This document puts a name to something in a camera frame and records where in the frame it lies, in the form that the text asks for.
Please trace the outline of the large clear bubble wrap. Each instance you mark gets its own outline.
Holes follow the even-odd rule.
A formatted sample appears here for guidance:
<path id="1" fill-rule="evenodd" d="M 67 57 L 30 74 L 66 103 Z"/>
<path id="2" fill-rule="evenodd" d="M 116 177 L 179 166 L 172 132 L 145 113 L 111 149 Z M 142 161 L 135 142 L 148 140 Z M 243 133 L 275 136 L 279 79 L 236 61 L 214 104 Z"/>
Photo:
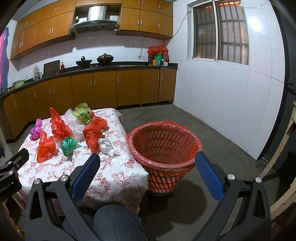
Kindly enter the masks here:
<path id="1" fill-rule="evenodd" d="M 64 116 L 62 117 L 63 121 L 69 128 L 72 130 L 72 138 L 75 141 L 82 142 L 85 140 L 83 135 L 83 130 L 85 128 L 85 124 L 78 120 L 77 117 L 73 115 L 73 110 L 68 109 Z"/>

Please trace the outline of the orange red bag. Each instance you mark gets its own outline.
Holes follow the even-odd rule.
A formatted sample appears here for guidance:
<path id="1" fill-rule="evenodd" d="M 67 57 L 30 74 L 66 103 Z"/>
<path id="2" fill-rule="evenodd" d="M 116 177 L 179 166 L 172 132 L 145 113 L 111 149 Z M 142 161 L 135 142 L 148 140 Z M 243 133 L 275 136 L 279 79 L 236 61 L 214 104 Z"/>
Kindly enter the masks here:
<path id="1" fill-rule="evenodd" d="M 91 124 L 93 126 L 98 127 L 100 130 L 106 131 L 107 130 L 107 121 L 99 116 L 96 116 L 95 113 L 91 112 Z"/>

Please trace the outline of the floral white red tablecloth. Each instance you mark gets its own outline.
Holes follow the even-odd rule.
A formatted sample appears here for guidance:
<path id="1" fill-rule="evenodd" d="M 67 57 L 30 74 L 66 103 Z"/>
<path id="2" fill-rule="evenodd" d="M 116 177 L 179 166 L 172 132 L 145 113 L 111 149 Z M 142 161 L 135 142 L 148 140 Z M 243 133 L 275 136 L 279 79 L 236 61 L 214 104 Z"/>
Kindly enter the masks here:
<path id="1" fill-rule="evenodd" d="M 134 214 L 139 212 L 139 204 L 148 190 L 148 173 L 133 158 L 128 149 L 122 114 L 114 108 L 94 111 L 107 121 L 105 137 L 111 141 L 115 150 L 114 157 L 99 152 L 100 168 L 96 173 L 84 198 L 77 203 L 79 207 L 99 209 L 105 204 L 118 204 Z M 56 181 L 62 175 L 70 175 L 90 157 L 91 150 L 86 142 L 81 142 L 73 156 L 67 158 L 59 151 L 55 156 L 42 163 L 37 162 L 39 141 L 25 139 L 21 148 L 29 152 L 28 161 L 18 170 L 22 188 L 13 195 L 21 209 L 26 209 L 33 181 L 40 178 L 43 182 Z"/>

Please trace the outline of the clear glass jar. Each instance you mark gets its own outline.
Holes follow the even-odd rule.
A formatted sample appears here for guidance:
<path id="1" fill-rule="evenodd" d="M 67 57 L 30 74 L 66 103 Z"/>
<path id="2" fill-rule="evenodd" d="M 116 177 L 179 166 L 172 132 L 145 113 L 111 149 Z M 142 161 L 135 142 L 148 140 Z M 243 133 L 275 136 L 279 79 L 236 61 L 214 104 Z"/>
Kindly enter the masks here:
<path id="1" fill-rule="evenodd" d="M 39 80 L 41 79 L 41 77 L 42 77 L 42 72 L 40 68 L 37 65 L 35 65 L 33 68 L 33 78 L 34 80 Z"/>

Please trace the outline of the tall red plastic bag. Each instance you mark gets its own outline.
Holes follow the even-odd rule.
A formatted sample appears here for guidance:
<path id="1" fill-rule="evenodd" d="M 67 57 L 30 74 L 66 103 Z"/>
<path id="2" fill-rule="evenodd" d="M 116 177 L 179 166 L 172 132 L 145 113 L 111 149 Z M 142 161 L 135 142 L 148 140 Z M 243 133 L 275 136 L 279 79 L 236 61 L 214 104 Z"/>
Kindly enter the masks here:
<path id="1" fill-rule="evenodd" d="M 51 129 L 54 138 L 64 140 L 66 137 L 72 137 L 72 130 L 65 124 L 55 109 L 50 108 L 50 115 L 50 123 L 52 124 Z"/>

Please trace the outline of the barred window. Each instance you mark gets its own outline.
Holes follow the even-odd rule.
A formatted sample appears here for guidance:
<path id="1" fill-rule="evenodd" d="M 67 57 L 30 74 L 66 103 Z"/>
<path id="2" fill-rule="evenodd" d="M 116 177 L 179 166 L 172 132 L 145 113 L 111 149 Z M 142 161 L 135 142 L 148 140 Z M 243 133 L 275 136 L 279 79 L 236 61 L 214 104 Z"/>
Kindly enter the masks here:
<path id="1" fill-rule="evenodd" d="M 242 1 L 202 1 L 191 7 L 192 59 L 249 64 Z"/>

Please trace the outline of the purple plastic bag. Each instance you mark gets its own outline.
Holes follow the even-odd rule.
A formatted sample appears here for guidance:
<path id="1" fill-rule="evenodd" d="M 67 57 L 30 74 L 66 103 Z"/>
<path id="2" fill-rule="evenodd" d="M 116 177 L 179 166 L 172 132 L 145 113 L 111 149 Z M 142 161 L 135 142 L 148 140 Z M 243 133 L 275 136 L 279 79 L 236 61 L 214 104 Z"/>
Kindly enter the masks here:
<path id="1" fill-rule="evenodd" d="M 38 118 L 36 119 L 35 126 L 30 129 L 30 140 L 36 141 L 40 138 L 40 131 L 42 130 L 43 121 Z"/>

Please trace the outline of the blue jeans knee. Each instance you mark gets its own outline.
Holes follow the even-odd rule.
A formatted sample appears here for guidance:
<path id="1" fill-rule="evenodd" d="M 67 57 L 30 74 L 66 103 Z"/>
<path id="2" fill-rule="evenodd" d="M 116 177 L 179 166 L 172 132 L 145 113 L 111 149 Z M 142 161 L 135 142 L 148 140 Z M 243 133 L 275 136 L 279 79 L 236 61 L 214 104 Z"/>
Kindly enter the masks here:
<path id="1" fill-rule="evenodd" d="M 101 240 L 147 240 L 141 218 L 119 205 L 88 210 L 83 216 Z"/>

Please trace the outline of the clear plastic bag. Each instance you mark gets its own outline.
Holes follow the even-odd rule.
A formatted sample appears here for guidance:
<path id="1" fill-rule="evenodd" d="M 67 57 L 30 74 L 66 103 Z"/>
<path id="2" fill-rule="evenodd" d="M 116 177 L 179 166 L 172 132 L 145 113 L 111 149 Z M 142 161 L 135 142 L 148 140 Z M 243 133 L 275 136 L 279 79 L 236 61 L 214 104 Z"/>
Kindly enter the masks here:
<path id="1" fill-rule="evenodd" d="M 98 143 L 99 143 L 99 148 L 102 151 L 102 153 L 104 153 L 110 157 L 113 157 L 115 155 L 115 150 L 114 150 L 112 143 L 109 139 L 100 138 L 98 140 Z"/>

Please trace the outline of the dark green plastic bag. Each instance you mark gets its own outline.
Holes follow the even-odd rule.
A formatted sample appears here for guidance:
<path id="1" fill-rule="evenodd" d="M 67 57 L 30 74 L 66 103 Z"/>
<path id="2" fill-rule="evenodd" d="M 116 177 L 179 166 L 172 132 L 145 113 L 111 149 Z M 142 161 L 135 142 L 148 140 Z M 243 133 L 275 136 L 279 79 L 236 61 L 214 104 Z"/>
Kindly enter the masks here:
<path id="1" fill-rule="evenodd" d="M 73 151 L 80 147 L 81 145 L 71 137 L 65 137 L 62 144 L 60 144 L 60 148 L 66 157 L 71 156 Z"/>

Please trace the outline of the wooden upper kitchen cabinets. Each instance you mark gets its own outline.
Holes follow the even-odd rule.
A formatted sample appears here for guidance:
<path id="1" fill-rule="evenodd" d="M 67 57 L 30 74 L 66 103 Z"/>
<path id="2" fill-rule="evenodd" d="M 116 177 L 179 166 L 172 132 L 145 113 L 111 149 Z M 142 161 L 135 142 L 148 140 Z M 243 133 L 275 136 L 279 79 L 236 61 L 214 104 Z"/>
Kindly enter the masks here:
<path id="1" fill-rule="evenodd" d="M 120 4 L 119 36 L 169 39 L 173 36 L 173 4 L 170 1 L 54 1 L 21 18 L 16 25 L 11 59 L 18 60 L 34 51 L 73 40 L 71 32 L 78 6 Z"/>

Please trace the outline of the pink and blue cloth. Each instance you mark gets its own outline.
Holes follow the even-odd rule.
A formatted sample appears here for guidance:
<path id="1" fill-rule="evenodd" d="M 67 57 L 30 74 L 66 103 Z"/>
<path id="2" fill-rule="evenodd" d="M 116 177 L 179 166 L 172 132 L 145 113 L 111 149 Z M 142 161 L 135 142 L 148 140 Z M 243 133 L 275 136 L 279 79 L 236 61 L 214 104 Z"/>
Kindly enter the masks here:
<path id="1" fill-rule="evenodd" d="M 1 94 L 3 94 L 8 88 L 8 73 L 10 60 L 7 56 L 9 29 L 6 27 L 1 34 L 1 52 L 0 52 L 0 88 Z"/>

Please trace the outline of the green container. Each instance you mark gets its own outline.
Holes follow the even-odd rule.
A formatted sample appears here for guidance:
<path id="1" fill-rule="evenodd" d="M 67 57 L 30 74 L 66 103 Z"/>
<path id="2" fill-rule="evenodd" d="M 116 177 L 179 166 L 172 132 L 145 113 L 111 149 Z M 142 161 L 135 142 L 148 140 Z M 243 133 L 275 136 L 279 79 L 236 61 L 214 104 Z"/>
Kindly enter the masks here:
<path id="1" fill-rule="evenodd" d="M 162 58 L 163 58 L 162 54 L 156 55 L 156 60 L 162 60 Z"/>

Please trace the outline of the olive green plastic bag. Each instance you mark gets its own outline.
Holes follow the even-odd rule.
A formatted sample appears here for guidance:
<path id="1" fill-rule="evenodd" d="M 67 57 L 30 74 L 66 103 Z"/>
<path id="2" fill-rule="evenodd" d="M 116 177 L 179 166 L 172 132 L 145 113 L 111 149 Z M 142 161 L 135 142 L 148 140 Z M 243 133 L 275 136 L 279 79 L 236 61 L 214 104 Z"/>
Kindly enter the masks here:
<path id="1" fill-rule="evenodd" d="M 77 105 L 73 111 L 73 115 L 85 124 L 89 124 L 92 121 L 92 113 L 87 103 Z"/>

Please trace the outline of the dark wooden cutting board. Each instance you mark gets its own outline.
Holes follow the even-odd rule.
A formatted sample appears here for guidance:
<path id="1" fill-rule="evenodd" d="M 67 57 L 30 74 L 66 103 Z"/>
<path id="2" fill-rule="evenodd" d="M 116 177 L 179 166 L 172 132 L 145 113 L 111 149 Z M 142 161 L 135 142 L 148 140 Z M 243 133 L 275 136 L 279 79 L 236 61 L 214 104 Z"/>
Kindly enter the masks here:
<path id="1" fill-rule="evenodd" d="M 49 77 L 60 73 L 60 60 L 55 60 L 44 64 L 43 77 Z"/>

